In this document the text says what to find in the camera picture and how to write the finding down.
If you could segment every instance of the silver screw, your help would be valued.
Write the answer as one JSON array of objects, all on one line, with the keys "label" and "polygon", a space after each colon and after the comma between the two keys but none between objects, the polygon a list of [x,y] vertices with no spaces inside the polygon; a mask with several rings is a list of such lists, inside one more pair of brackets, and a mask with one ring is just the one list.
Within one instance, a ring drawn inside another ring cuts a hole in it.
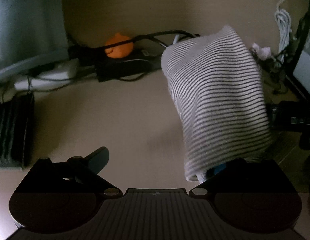
[{"label": "silver screw", "polygon": [[119,193],[119,190],[117,188],[107,188],[106,190],[104,190],[104,194],[106,196],[116,196]]},{"label": "silver screw", "polygon": [[197,196],[204,196],[207,194],[207,190],[202,187],[197,187],[193,189],[192,192],[194,195],[197,195]]}]

